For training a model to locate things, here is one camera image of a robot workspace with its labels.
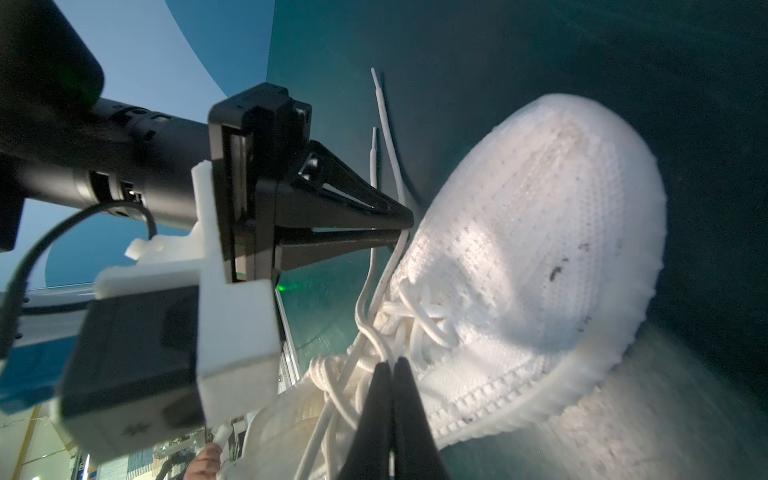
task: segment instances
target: shoe sole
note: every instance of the shoe sole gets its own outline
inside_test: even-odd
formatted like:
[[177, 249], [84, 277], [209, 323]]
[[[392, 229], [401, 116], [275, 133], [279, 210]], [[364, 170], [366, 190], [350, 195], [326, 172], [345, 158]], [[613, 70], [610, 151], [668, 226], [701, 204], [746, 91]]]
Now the shoe sole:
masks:
[[616, 145], [626, 147], [627, 222], [623, 253], [616, 258], [602, 301], [576, 347], [549, 375], [506, 406], [436, 439], [439, 449], [543, 422], [575, 405], [621, 361], [656, 293], [654, 286], [663, 266], [661, 258], [667, 235], [667, 198], [653, 154], [626, 121], [597, 102], [562, 94], [547, 95], [539, 101], [577, 112], [580, 118], [588, 118], [591, 126], [598, 126], [607, 138], [615, 139]]

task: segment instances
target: human hand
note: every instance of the human hand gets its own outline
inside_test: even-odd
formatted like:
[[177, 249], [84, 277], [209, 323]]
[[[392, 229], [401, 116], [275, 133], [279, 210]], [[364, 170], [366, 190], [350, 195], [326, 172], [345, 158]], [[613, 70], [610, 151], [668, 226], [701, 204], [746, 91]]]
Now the human hand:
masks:
[[221, 447], [215, 443], [205, 445], [190, 462], [184, 480], [215, 480], [221, 468]]

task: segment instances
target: white shoelace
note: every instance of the white shoelace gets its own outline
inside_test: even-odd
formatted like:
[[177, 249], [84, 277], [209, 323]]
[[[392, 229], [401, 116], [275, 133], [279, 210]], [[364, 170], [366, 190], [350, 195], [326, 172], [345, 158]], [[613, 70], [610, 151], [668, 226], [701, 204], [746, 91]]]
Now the white shoelace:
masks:
[[[376, 103], [379, 106], [379, 119], [382, 124], [382, 133], [387, 147], [392, 172], [395, 176], [397, 187], [398, 202], [406, 205], [405, 188], [402, 182], [399, 163], [395, 153], [395, 146], [392, 142], [392, 134], [389, 129], [389, 119], [387, 117], [384, 104], [384, 94], [379, 85], [379, 79], [376, 77], [376, 71], [371, 68], [373, 82], [376, 86]], [[371, 185], [378, 188], [376, 180], [376, 129], [373, 128], [370, 151], [370, 177]], [[397, 245], [392, 252], [392, 256], [386, 264], [384, 272], [379, 279], [376, 290], [366, 315], [365, 304], [368, 300], [373, 277], [376, 270], [377, 253], [376, 249], [371, 249], [371, 261], [368, 269], [366, 281], [363, 284], [360, 295], [355, 304], [355, 323], [360, 331], [355, 341], [348, 350], [349, 357], [339, 372], [339, 365], [334, 358], [315, 358], [310, 363], [309, 375], [315, 385], [325, 392], [326, 403], [320, 413], [315, 429], [310, 438], [304, 454], [296, 470], [294, 480], [307, 480], [312, 471], [315, 458], [319, 450], [322, 450], [323, 457], [326, 460], [326, 475], [328, 479], [333, 478], [339, 471], [336, 453], [334, 452], [334, 442], [336, 439], [336, 430], [339, 417], [343, 419], [352, 429], [357, 429], [357, 422], [365, 402], [366, 393], [371, 380], [376, 363], [387, 362], [390, 367], [406, 350], [406, 340], [408, 344], [408, 354], [412, 364], [417, 368], [425, 368], [426, 360], [423, 356], [424, 334], [437, 345], [450, 348], [457, 343], [455, 332], [450, 323], [445, 320], [446, 310], [440, 305], [432, 303], [432, 292], [429, 286], [424, 285], [419, 294], [419, 301], [416, 300], [415, 287], [408, 281], [403, 280], [398, 285], [396, 299], [384, 300], [384, 294], [389, 280], [395, 271], [403, 251], [406, 248], [408, 239], [408, 230], [400, 233]], [[373, 320], [376, 313], [381, 311], [388, 316], [380, 329], [373, 327]], [[367, 342], [371, 342], [376, 352], [376, 357], [365, 356]], [[368, 373], [358, 383], [353, 402], [344, 395], [344, 388], [349, 381], [356, 366], [360, 366]]]

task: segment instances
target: black cable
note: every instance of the black cable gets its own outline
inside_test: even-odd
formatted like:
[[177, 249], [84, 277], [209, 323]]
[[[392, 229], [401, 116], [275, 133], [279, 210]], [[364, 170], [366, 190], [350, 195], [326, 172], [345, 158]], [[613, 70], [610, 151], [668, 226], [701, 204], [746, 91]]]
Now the black cable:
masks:
[[62, 303], [61, 305], [25, 306], [22, 307], [22, 316], [51, 315], [53, 313], [70, 313], [85, 310], [91, 303], [90, 300], [76, 303]]
[[59, 225], [51, 228], [38, 242], [24, 255], [24, 258], [16, 267], [8, 287], [2, 299], [0, 309], [0, 359], [8, 358], [18, 328], [18, 317], [22, 314], [22, 303], [27, 290], [27, 279], [32, 268], [38, 262], [40, 256], [61, 236], [67, 233], [81, 221], [93, 217], [111, 208], [132, 208], [138, 210], [147, 221], [147, 230], [150, 240], [157, 235], [157, 225], [152, 213], [144, 205], [130, 201], [107, 202], [88, 207], [77, 212]]

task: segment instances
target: white shoe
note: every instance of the white shoe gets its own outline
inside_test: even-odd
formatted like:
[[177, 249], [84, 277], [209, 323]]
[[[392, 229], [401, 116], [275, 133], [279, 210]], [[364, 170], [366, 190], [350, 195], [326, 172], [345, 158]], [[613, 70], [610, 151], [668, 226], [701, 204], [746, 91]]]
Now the white shoe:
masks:
[[[662, 267], [665, 205], [643, 140], [585, 98], [539, 98], [472, 149], [419, 225], [374, 323], [394, 357], [410, 360], [439, 449], [557, 415], [621, 360]], [[345, 398], [329, 398], [343, 415], [310, 478], [343, 464], [347, 420], [378, 360], [361, 360]], [[333, 392], [344, 361], [314, 361], [253, 420], [243, 450], [251, 478], [293, 477], [332, 397], [316, 384]]]

